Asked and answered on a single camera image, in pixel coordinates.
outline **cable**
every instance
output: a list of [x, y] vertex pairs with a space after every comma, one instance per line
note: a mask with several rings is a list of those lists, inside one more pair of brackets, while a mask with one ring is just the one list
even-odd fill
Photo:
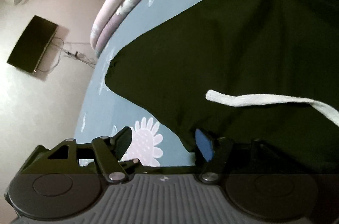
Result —
[[61, 53], [62, 53], [62, 51], [64, 50], [63, 47], [64, 47], [64, 45], [65, 45], [65, 42], [64, 42], [64, 40], [63, 40], [62, 38], [60, 38], [60, 37], [55, 37], [55, 38], [61, 39], [61, 40], [62, 40], [62, 47], [60, 47], [60, 46], [54, 44], [53, 42], [51, 42], [53, 45], [57, 46], [57, 47], [60, 49], [58, 61], [57, 61], [57, 63], [56, 63], [52, 68], [50, 68], [49, 70], [43, 71], [43, 70], [37, 68], [37, 69], [38, 69], [40, 72], [42, 72], [42, 73], [50, 73], [50, 72], [52, 72], [52, 71], [59, 65], [59, 63], [60, 63], [60, 60], [61, 60]]
[[[73, 53], [71, 53], [70, 51], [64, 49], [65, 44], [84, 44], [84, 45], [88, 45], [88, 44], [90, 44], [90, 43], [82, 43], [82, 42], [65, 42], [61, 37], [57, 37], [57, 36], [55, 36], [54, 39], [60, 39], [60, 40], [62, 40], [62, 46], [61, 46], [61, 47], [60, 47], [59, 45], [57, 45], [57, 44], [55, 44], [55, 43], [53, 43], [53, 42], [51, 41], [51, 44], [52, 44], [52, 45], [54, 45], [54, 46], [56, 46], [58, 49], [60, 49], [58, 61], [57, 61], [57, 63], [56, 63], [52, 68], [50, 68], [50, 69], [48, 69], [48, 70], [41, 70], [41, 69], [37, 68], [40, 72], [42, 72], [42, 73], [50, 73], [50, 72], [52, 72], [52, 71], [59, 65], [60, 60], [61, 60], [63, 57], [68, 57], [68, 58], [72, 58], [72, 59], [77, 59], [77, 60], [79, 60], [79, 61], [85, 63], [86, 65], [88, 65], [88, 66], [91, 67], [92, 69], [94, 69], [94, 67], [93, 67], [92, 65], [95, 66], [96, 64], [93, 62], [93, 61], [94, 61], [93, 58], [89, 59], [89, 58], [88, 58], [85, 54], [83, 54], [83, 53], [76, 52], [75, 54], [73, 54]], [[79, 57], [78, 57], [78, 53], [81, 54], [81, 55], [83, 55], [84, 58], [86, 58], [88, 61], [79, 58]]]

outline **round disc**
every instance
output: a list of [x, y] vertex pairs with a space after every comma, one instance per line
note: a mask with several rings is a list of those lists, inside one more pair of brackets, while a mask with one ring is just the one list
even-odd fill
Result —
[[235, 206], [266, 221], [307, 216], [318, 195], [308, 174], [231, 174], [225, 188]]
[[37, 220], [57, 220], [78, 214], [101, 193], [96, 174], [19, 174], [8, 196], [22, 215]]

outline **screw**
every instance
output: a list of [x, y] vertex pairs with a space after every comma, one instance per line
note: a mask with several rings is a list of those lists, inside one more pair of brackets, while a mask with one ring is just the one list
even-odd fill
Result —
[[203, 175], [201, 175], [201, 178], [205, 182], [214, 182], [219, 179], [219, 175], [214, 172], [206, 172]]
[[126, 175], [122, 172], [113, 172], [108, 176], [112, 181], [122, 181]]

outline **flat screen tv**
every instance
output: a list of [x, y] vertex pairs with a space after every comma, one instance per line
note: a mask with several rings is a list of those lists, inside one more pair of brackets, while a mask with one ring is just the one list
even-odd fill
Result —
[[57, 24], [35, 15], [20, 36], [7, 63], [34, 74], [57, 28]]

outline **white flower pattern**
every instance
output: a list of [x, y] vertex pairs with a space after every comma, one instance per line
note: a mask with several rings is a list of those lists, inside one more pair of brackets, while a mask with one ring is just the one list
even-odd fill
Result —
[[89, 163], [94, 162], [93, 159], [79, 159], [79, 166], [86, 167]]
[[114, 135], [117, 133], [117, 127], [113, 126], [111, 137], [114, 137]]
[[82, 119], [81, 133], [84, 132], [85, 126], [86, 126], [86, 113], [84, 114], [84, 117]]
[[158, 121], [153, 125], [153, 118], [146, 122], [146, 118], [143, 117], [141, 125], [139, 121], [136, 121], [135, 128], [131, 127], [132, 143], [121, 160], [138, 158], [144, 166], [159, 167], [160, 164], [156, 158], [161, 158], [163, 155], [162, 150], [155, 147], [163, 140], [161, 134], [156, 135], [159, 127]]
[[90, 32], [91, 38], [97, 37], [98, 34], [99, 34], [99, 27], [97, 25], [93, 24], [92, 30]]
[[125, 0], [117, 9], [116, 14], [129, 13], [134, 8], [134, 0]]
[[154, 0], [149, 0], [148, 6], [149, 6], [149, 7], [152, 6], [153, 2], [154, 2]]
[[99, 95], [104, 89], [106, 89], [106, 91], [110, 91], [110, 89], [105, 84], [105, 76], [107, 74], [108, 67], [110, 66], [111, 60], [114, 58], [114, 51], [115, 51], [115, 48], [113, 48], [112, 51], [107, 55], [106, 62], [102, 66], [102, 70], [104, 71], [106, 69], [106, 71], [103, 72], [101, 82], [99, 83]]

